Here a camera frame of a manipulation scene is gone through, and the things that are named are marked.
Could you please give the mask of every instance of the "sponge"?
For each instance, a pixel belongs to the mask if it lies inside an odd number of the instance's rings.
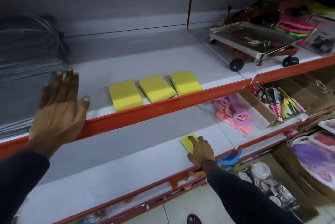
[[[151,103],[169,99],[176,94],[174,89],[158,74],[141,79],[139,85]]]
[[[170,79],[179,96],[202,90],[202,86],[189,70],[171,73]]]
[[[194,137],[195,140],[199,142],[197,136],[195,136],[194,133],[188,134],[186,137],[183,137],[183,138],[180,140],[180,142],[183,144],[183,146],[185,147],[185,149],[186,149],[189,153],[193,154],[193,150],[194,150],[194,149],[193,149],[193,144],[192,144],[192,142],[188,139],[189,136]]]
[[[109,93],[116,112],[143,105],[140,93],[132,80],[110,85]]]

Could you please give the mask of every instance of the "black sleeve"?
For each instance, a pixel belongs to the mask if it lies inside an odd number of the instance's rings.
[[[207,182],[236,224],[301,224],[294,214],[281,209],[254,184],[220,167],[209,169]]]
[[[0,162],[0,223],[10,223],[50,166],[47,157],[19,151]]]

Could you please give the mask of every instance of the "foot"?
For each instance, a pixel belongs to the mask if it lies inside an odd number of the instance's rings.
[[[195,214],[190,214],[187,217],[187,224],[201,224],[201,220]]]

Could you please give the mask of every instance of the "floor tile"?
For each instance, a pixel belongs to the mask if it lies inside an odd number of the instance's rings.
[[[209,185],[195,188],[164,206],[170,224],[185,224],[191,213],[197,215],[203,224],[234,224],[220,198]]]
[[[324,209],[333,217],[335,218],[335,204],[324,206]]]
[[[314,219],[307,222],[307,224],[328,224],[333,217],[322,207],[317,207],[319,214]]]
[[[135,218],[126,221],[125,224],[169,224],[166,213],[163,206],[157,206],[156,208],[149,210]]]

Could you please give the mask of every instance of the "metal tray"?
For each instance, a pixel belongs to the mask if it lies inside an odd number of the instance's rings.
[[[248,22],[237,22],[209,29],[210,39],[227,44],[256,59],[283,51],[298,37]]]

